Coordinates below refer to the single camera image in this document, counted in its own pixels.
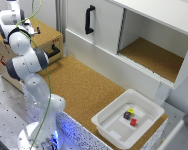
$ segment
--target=white sink basin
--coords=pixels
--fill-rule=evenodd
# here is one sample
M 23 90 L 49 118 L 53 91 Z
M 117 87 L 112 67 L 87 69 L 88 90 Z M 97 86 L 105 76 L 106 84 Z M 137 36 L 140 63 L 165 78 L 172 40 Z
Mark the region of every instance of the white sink basin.
M 135 127 L 130 125 L 130 119 L 123 118 L 128 108 L 134 109 L 132 118 L 137 119 Z M 99 133 L 113 145 L 120 149 L 130 149 L 163 113 L 163 108 L 130 89 L 96 114 L 91 121 L 98 127 Z

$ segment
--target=black drawer handle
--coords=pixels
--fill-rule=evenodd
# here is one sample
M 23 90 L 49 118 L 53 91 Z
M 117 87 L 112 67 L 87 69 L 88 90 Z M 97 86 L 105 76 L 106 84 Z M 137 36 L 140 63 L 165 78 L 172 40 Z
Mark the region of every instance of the black drawer handle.
M 85 25 L 85 30 L 86 30 L 86 34 L 90 34 L 92 32 L 94 32 L 94 30 L 92 28 L 90 28 L 90 12 L 95 10 L 95 7 L 90 5 L 90 8 L 88 8 L 86 10 L 86 25 Z
M 56 54 L 60 53 L 60 50 L 57 47 L 55 47 L 54 44 L 52 45 L 52 49 L 53 49 L 53 52 L 46 53 L 48 58 L 51 58 L 51 57 L 55 56 Z

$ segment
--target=toy block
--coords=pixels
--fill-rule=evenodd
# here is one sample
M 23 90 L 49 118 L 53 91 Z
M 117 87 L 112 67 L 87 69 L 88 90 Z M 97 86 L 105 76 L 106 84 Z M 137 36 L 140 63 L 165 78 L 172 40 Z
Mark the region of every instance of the toy block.
M 137 122 L 137 120 L 132 118 L 130 125 L 135 127 L 136 126 L 136 122 Z
M 125 119 L 129 120 L 130 116 L 131 116 L 131 113 L 129 113 L 129 112 L 125 112 L 124 113 L 124 118 Z
M 129 113 L 131 113 L 131 116 L 132 116 L 132 115 L 133 115 L 133 113 L 134 113 L 134 110 L 133 110 L 133 109 L 131 109 L 131 108 L 129 108 L 129 109 L 128 109 L 128 112 L 129 112 Z

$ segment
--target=brown countertop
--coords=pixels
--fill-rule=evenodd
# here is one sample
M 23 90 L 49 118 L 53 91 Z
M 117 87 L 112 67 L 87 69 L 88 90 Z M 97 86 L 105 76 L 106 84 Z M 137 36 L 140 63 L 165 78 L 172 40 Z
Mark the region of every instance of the brown countertop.
M 65 112 L 113 149 L 117 149 L 97 131 L 91 118 L 125 92 L 125 89 L 85 66 L 72 56 L 67 56 L 48 67 L 52 93 L 66 100 Z M 46 71 L 40 75 L 47 81 Z M 163 115 L 131 148 L 139 150 L 167 119 Z

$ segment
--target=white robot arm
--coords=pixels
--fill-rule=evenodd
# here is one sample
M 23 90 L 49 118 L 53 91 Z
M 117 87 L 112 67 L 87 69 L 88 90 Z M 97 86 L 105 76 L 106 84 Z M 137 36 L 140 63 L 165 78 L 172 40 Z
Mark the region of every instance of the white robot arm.
M 35 32 L 30 20 L 26 20 L 16 28 L 17 22 L 25 19 L 24 11 L 20 9 L 19 0 L 7 0 L 7 9 L 0 11 L 0 33 L 4 43 L 9 44 L 13 52 L 18 55 L 6 62 L 8 74 L 16 80 L 24 81 L 29 94 L 34 99 L 34 104 L 41 109 L 39 124 L 29 136 L 31 140 L 36 138 L 51 97 L 49 111 L 36 140 L 36 145 L 41 145 L 46 140 L 49 141 L 51 135 L 57 130 L 56 113 L 63 111 L 66 103 L 62 97 L 50 95 L 47 83 L 40 75 L 36 74 L 36 72 L 47 68 L 48 55 L 38 48 L 31 47 L 30 38 L 34 36 Z

